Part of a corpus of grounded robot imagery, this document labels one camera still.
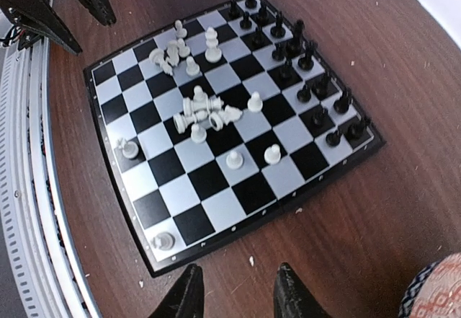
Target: wooden table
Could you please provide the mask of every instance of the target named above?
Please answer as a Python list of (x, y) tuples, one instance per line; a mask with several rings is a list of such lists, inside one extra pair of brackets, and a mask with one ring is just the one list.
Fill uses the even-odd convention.
[[(76, 249), (104, 317), (147, 317), (182, 269), (149, 276), (104, 165), (82, 69), (222, 1), (111, 0), (118, 21), (107, 28), (76, 0), (55, 0), (84, 49), (79, 57), (51, 50), (56, 164)], [(206, 317), (271, 317), (283, 261), (334, 317), (395, 317), (414, 275), (461, 245), (461, 52), (415, 0), (270, 1), (290, 20), (305, 20), (388, 144), (302, 213), (198, 260)]]

